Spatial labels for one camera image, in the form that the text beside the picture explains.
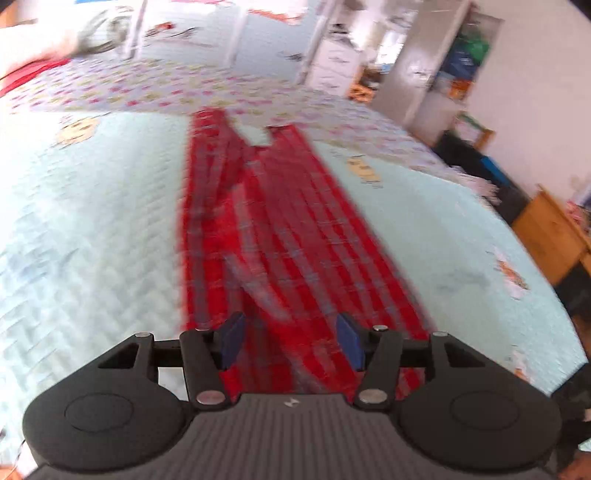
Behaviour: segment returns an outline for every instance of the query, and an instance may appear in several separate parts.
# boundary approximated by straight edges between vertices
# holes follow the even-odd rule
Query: blue gripper pad
[[[226,370],[236,361],[242,348],[246,316],[242,312],[232,313],[230,318],[218,330],[222,335],[222,369]]]
[[[365,352],[361,338],[348,315],[339,313],[336,318],[336,339],[351,367],[357,371],[365,369]]]

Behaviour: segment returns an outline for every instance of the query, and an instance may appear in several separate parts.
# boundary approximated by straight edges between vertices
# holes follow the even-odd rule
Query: round motor cover
[[[542,392],[499,370],[452,369],[411,393],[400,409],[403,435],[452,468],[498,473],[533,466],[556,444],[560,413]]]
[[[74,472],[106,472],[167,450],[184,425],[181,402],[133,372],[73,375],[27,408],[23,432],[35,459]]]

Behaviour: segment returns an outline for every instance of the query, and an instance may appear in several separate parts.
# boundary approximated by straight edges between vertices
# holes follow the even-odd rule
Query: red cloth
[[[61,67],[69,61],[70,59],[34,61],[9,73],[4,78],[0,79],[0,98],[9,92],[12,92],[15,88],[30,82],[41,72]]]
[[[181,221],[186,328],[249,317],[236,365],[241,391],[343,392],[359,382],[335,337],[338,312],[427,339],[393,263],[294,126],[252,147],[223,111],[193,115]],[[402,393],[420,384],[402,373]]]

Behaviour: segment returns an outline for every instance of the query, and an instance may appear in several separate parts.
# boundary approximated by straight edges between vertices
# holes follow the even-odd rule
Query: pillow
[[[73,32],[58,32],[49,25],[0,28],[0,79],[37,60],[59,60],[72,54]]]

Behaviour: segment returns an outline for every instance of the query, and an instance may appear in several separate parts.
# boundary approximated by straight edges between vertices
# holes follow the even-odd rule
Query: bed
[[[478,182],[383,116],[223,69],[73,60],[0,99],[7,460],[38,393],[134,332],[165,339],[186,327],[177,214],[188,115],[205,107],[223,108],[251,145],[270,142],[268,125],[302,132],[393,259],[425,332],[449,331],[509,369],[518,351],[527,359],[520,370],[545,393],[586,361],[509,227],[461,185]],[[56,145],[64,127],[88,118],[96,120],[88,140]],[[364,155],[381,188],[350,172],[354,155]],[[186,395],[178,372],[163,372],[161,383]]]

